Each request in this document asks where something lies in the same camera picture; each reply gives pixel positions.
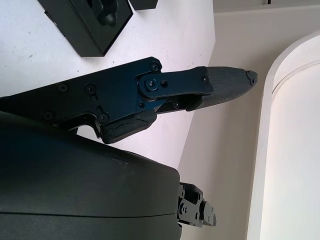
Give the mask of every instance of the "screw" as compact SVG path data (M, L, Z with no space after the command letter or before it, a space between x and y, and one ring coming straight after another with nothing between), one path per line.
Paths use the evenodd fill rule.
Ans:
M49 111L43 114L43 119L46 121L50 121L53 117L54 117L53 113Z
M204 76L202 77L202 82L204 82L205 84L207 84L207 83L209 82L208 76L204 75Z
M94 94L96 92L96 87L92 84L88 84L87 86L85 86L84 90L88 93L88 94Z
M185 211L185 204L182 203L182 204L180 205L180 214L184 214L184 211Z
M158 71L159 65L157 63L153 62L150 64L150 68L152 71Z
M108 122L108 115L105 114L105 113L101 113L99 116L98 116L98 122L101 123L101 124L105 124Z
M162 80L160 84L161 84L161 87L163 88L168 87L168 82L166 80Z
M145 82L145 86L150 91L155 91L158 89L158 83L155 79L150 79Z
M64 84L64 83L60 83L60 84L58 85L58 90L59 90L60 92L65 92L65 91L68 90L68 86L67 86L66 84Z

